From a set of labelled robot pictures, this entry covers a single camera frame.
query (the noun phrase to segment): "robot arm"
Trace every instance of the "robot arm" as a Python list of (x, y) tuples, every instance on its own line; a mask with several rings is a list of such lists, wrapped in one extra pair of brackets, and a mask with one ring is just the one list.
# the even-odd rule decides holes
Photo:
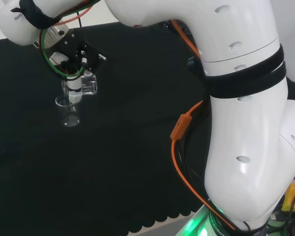
[[(5, 7), (0, 11), (0, 29), (9, 40), (19, 45), (30, 45), (38, 40), (42, 29), (48, 28), (44, 40), (45, 49), (51, 51), (48, 57), (54, 66), (61, 64), (66, 71), (75, 74), (79, 71), (81, 62), (86, 61), (85, 73), (82, 76), (62, 77), (67, 80), (66, 85), (63, 85), (69, 90), (70, 101), (80, 102), (83, 95), (82, 78), (84, 80), (93, 78), (106, 57), (84, 40), (79, 29), (69, 29), (66, 25), (52, 25), (60, 20), (59, 15), (76, 7), (83, 0), (4, 0), (3, 2)], [(39, 27), (37, 22), (41, 21), (46, 22)], [(43, 27), (50, 22), (50, 27)]]
[[(34, 0), (49, 17), (81, 2)], [(39, 30), (22, 14), (11, 12), (19, 7), (19, 0), (5, 3), (0, 12), (2, 32), (20, 45), (36, 41)], [(295, 176), (295, 101), (287, 101), (283, 53), (270, 0), (106, 3), (128, 26), (149, 26), (168, 19), (189, 26), (206, 84), (214, 91), (207, 193), (240, 229), (247, 229), (243, 222), (252, 230), (262, 227)], [(277, 174), (282, 170), (284, 175)]]

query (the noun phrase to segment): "yellow device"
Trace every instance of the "yellow device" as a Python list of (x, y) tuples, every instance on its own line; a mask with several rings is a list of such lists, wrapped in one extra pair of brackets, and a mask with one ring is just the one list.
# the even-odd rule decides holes
[(282, 211), (284, 212), (290, 211), (294, 197), (295, 197), (295, 184), (291, 183), (285, 193), (285, 199), (282, 205)]

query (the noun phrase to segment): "transparent container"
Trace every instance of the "transparent container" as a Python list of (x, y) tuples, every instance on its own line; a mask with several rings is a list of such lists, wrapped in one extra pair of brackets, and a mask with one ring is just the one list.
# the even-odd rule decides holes
[(73, 127), (80, 123), (80, 112), (78, 104), (72, 104), (68, 96), (56, 98), (59, 117), (63, 126)]
[(82, 78), (82, 93), (83, 95), (95, 95), (97, 94), (97, 79), (96, 76), (86, 70)]

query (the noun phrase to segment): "glass beaker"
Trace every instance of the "glass beaker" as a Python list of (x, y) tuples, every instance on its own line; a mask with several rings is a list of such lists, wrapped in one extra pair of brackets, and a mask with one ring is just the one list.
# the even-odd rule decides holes
[(71, 103), (68, 96), (58, 96), (56, 98), (56, 105), (63, 126), (73, 127), (80, 123), (78, 104)]

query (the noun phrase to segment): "green cable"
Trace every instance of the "green cable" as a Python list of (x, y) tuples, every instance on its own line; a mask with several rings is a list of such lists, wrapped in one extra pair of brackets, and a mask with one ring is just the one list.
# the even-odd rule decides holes
[(84, 67), (81, 67), (81, 69), (79, 70), (79, 72), (77, 74), (74, 74), (74, 75), (68, 75), (68, 74), (65, 74), (63, 73), (62, 71), (58, 70), (52, 63), (51, 61), (49, 60), (49, 58), (46, 56), (45, 54), (45, 36), (46, 36), (46, 30), (44, 29), (43, 30), (43, 34), (42, 34), (42, 37), (41, 37), (41, 48), (43, 50), (43, 54), (44, 54), (44, 57), (47, 61), (47, 63), (60, 75), (62, 76), (65, 76), (65, 77), (76, 77), (76, 76), (79, 76), (83, 73), (83, 70), (84, 70)]
[(69, 13), (65, 14), (64, 16), (68, 16), (68, 15), (71, 15), (71, 14), (77, 13), (78, 11), (83, 11), (83, 10), (89, 8), (90, 6), (93, 6), (93, 5), (97, 4), (99, 1), (100, 1), (100, 0), (92, 1), (92, 2), (89, 3), (88, 5), (85, 5), (85, 6), (79, 8), (79, 9), (77, 9), (77, 10), (74, 10), (73, 12), (69, 12)]
[[(77, 10), (74, 10), (73, 12), (69, 12), (69, 13), (65, 14), (64, 16), (68, 16), (68, 15), (71, 15), (71, 14), (77, 13), (77, 12), (79, 12), (79, 11), (83, 11), (83, 10), (89, 8), (90, 6), (93, 6), (93, 5), (97, 4), (99, 1), (100, 1), (100, 0), (94, 0), (94, 1), (92, 1), (91, 3), (85, 5), (85, 6), (79, 8), (79, 9), (77, 9)], [(65, 74), (65, 73), (63, 73), (62, 71), (58, 70), (58, 69), (57, 69), (57, 68), (51, 63), (51, 61), (49, 60), (49, 58), (48, 58), (48, 57), (46, 56), (46, 54), (45, 54), (45, 36), (46, 36), (46, 32), (47, 32), (47, 30), (43, 30), (43, 34), (42, 34), (42, 38), (41, 38), (41, 48), (42, 48), (42, 50), (43, 50), (43, 55), (44, 55), (44, 57), (45, 57), (47, 63), (51, 66), (51, 68), (52, 68), (56, 73), (58, 73), (58, 74), (60, 74), (60, 75), (62, 75), (62, 76), (65, 76), (65, 77), (76, 77), (76, 76), (81, 75), (81, 74), (83, 73), (83, 70), (84, 70), (83, 67), (81, 67), (81, 69), (79, 70), (79, 72), (78, 72), (77, 75), (68, 75), (68, 74)]]

